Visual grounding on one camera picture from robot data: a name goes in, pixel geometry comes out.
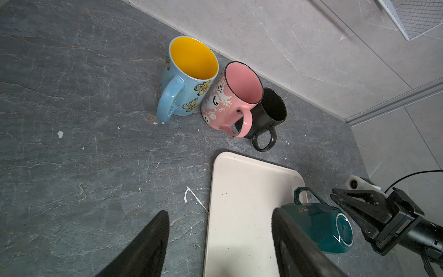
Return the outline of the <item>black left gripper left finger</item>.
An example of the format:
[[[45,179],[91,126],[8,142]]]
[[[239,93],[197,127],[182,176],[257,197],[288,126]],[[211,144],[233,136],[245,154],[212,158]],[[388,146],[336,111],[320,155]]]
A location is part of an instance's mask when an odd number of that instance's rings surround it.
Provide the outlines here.
[[[98,277],[159,277],[165,262],[170,220],[161,210]]]

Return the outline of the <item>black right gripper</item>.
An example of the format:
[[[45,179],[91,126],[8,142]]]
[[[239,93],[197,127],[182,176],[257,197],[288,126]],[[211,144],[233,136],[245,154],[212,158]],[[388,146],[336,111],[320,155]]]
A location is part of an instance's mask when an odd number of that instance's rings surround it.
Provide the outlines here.
[[[403,190],[394,188],[386,197],[376,190],[335,188],[330,197],[355,221],[368,222],[363,235],[376,253],[385,256],[397,245],[417,254],[422,251],[423,246],[410,233],[423,220],[424,212]]]

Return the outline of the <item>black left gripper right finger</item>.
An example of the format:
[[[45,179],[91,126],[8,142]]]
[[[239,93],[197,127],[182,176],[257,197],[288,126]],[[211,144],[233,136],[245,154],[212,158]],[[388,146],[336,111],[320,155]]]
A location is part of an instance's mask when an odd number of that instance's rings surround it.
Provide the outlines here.
[[[272,213],[272,238],[281,277],[345,277],[282,209]]]

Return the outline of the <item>dark green mug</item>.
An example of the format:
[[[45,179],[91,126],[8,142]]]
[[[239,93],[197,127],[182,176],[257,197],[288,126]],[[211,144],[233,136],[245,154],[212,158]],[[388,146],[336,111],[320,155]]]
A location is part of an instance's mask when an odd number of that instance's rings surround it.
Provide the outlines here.
[[[303,232],[326,253],[346,253],[354,245],[354,233],[346,215],[307,187],[294,190],[294,202],[282,206]]]

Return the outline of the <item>black mug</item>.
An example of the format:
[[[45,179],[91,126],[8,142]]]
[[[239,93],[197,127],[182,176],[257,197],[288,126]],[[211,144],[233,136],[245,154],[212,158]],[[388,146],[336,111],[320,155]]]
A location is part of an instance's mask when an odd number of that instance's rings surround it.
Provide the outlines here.
[[[253,123],[246,139],[251,139],[255,150],[260,152],[269,151],[277,141],[276,127],[287,118],[287,109],[283,99],[271,88],[263,89],[263,98],[251,110]],[[265,132],[270,133],[269,143],[265,147],[258,145],[258,137]]]

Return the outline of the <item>pink patterned mug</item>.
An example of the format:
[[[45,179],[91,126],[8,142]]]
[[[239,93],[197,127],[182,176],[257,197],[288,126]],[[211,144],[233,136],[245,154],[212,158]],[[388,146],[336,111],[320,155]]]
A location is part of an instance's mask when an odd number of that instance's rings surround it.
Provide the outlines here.
[[[253,123],[252,109],[263,98],[263,85],[247,64],[229,62],[201,105],[201,115],[211,128],[236,138],[245,137]]]

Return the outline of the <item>blue mug yellow inside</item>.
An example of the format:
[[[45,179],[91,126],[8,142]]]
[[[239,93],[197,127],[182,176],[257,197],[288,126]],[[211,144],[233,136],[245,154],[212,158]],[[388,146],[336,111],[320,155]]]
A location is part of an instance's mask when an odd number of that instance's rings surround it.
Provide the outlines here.
[[[188,36],[174,38],[160,79],[158,121],[195,113],[218,73],[218,59],[208,46]]]

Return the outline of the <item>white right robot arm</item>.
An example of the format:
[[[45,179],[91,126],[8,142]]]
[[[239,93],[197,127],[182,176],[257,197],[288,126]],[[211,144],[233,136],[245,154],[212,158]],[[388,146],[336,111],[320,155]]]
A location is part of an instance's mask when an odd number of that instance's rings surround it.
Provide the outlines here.
[[[443,266],[443,228],[424,219],[424,212],[402,190],[389,196],[376,190],[333,189],[331,199],[361,228],[373,250],[385,256],[400,245],[420,255],[430,277],[431,263]]]

